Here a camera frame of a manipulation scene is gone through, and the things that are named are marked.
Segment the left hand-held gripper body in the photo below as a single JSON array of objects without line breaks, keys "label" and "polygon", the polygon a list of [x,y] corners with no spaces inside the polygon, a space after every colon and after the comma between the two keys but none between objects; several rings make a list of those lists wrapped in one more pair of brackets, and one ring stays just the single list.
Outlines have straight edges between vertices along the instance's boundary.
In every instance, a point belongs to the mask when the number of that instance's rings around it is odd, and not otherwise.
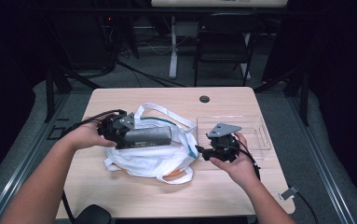
[{"label": "left hand-held gripper body", "polygon": [[118,149],[126,148],[129,143],[125,140],[128,132],[134,129],[134,114],[118,109],[112,110],[98,125],[98,134],[117,144]]}]

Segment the grey cylindrical bottle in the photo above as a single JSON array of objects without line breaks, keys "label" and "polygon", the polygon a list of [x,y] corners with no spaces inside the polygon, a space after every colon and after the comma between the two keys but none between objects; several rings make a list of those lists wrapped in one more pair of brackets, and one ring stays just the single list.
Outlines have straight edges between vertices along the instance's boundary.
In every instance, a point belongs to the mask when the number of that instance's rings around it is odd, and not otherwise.
[{"label": "grey cylindrical bottle", "polygon": [[168,126],[138,129],[126,133],[124,140],[127,148],[166,146],[172,141],[172,132]]}]

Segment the person's right hand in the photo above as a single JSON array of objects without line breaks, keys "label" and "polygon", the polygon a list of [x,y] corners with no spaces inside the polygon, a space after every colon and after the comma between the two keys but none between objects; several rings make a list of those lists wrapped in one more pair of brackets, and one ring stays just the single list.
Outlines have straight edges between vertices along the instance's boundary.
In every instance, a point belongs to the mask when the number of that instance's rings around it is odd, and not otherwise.
[{"label": "person's right hand", "polygon": [[235,183],[248,191],[259,185],[260,180],[255,173],[254,163],[247,156],[248,148],[245,137],[239,132],[234,132],[234,134],[239,139],[241,149],[237,159],[231,163],[227,163],[220,161],[217,158],[210,158],[210,162],[221,170],[227,172]]}]

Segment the person's left hand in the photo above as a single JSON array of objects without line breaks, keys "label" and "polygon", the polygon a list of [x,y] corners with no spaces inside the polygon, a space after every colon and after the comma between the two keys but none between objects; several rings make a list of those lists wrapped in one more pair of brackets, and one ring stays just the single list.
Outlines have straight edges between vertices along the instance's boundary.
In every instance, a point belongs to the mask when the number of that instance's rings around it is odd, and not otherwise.
[{"label": "person's left hand", "polygon": [[94,146],[115,147],[117,144],[114,141],[98,134],[98,127],[105,118],[106,115],[97,119],[86,118],[83,124],[65,135],[64,140],[75,150]]}]

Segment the white plastic bag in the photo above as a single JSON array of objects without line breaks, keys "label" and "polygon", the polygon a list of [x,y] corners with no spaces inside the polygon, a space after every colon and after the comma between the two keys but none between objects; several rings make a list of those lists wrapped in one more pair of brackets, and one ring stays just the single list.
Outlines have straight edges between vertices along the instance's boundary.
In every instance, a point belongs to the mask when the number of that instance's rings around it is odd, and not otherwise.
[{"label": "white plastic bag", "polygon": [[158,147],[107,147],[104,165],[109,171],[122,170],[129,175],[154,177],[168,184],[183,184],[192,180],[191,164],[198,157],[193,135],[196,124],[167,108],[145,103],[134,114],[134,129],[170,127],[172,141]]}]

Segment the black metal stand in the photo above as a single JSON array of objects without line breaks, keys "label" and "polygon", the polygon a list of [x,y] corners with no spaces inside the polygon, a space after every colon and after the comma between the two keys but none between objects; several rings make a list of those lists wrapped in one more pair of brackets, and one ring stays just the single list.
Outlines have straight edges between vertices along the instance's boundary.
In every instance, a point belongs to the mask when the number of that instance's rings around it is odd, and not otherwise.
[{"label": "black metal stand", "polygon": [[254,92],[263,92],[284,80],[288,80],[288,84],[283,90],[286,97],[295,97],[297,92],[300,91],[299,117],[308,126],[309,74],[305,65],[299,65],[297,68],[267,81],[265,84],[255,88]]},{"label": "black metal stand", "polygon": [[73,78],[93,90],[101,87],[66,66],[52,65],[46,75],[47,116],[45,122],[49,122],[55,113],[54,87],[57,87],[63,94],[70,93],[73,88],[68,81],[69,78]]}]

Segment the white desk leg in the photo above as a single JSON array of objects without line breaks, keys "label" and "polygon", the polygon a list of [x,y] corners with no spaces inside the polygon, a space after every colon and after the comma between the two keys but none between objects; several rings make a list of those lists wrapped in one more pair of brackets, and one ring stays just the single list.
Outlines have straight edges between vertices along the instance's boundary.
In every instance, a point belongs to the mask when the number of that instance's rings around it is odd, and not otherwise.
[{"label": "white desk leg", "polygon": [[178,54],[177,54],[176,20],[174,17],[172,17],[171,20],[171,37],[172,37],[172,54],[171,54],[169,78],[176,79]]}]

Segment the black rounded seat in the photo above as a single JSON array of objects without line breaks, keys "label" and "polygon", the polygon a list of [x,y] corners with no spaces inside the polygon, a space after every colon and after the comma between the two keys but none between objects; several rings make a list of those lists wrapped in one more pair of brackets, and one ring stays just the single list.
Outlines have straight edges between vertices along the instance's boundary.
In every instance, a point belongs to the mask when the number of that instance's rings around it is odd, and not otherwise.
[{"label": "black rounded seat", "polygon": [[108,211],[97,204],[86,207],[74,219],[73,224],[111,224],[112,217]]}]

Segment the black chair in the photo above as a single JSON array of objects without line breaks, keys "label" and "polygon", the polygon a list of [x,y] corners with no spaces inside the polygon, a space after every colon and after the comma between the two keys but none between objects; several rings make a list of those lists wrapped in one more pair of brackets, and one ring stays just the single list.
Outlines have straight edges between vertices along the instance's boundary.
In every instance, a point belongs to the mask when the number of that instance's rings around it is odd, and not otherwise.
[{"label": "black chair", "polygon": [[205,16],[197,30],[193,68],[194,85],[198,85],[200,63],[234,63],[242,69],[242,85],[246,84],[251,66],[254,42],[263,28],[254,14],[213,13]]}]

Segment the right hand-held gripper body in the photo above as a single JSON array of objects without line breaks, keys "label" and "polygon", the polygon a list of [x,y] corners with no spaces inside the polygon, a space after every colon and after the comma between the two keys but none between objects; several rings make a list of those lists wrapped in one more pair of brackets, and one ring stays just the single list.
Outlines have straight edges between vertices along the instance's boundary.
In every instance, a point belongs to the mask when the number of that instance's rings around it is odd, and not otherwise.
[{"label": "right hand-held gripper body", "polygon": [[241,127],[226,123],[217,123],[206,136],[211,140],[212,152],[220,161],[233,162],[240,153],[239,142],[234,132],[240,131]]}]

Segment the clear plastic box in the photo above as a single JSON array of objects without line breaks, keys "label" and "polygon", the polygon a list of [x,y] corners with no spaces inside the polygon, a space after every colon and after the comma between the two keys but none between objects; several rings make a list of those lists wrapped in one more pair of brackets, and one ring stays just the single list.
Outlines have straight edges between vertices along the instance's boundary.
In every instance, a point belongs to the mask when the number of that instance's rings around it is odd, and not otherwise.
[{"label": "clear plastic box", "polygon": [[206,116],[197,118],[197,141],[201,147],[211,148],[211,140],[206,134],[218,123],[240,127],[240,133],[247,141],[252,156],[263,160],[271,150],[271,141],[267,127],[260,116]]}]

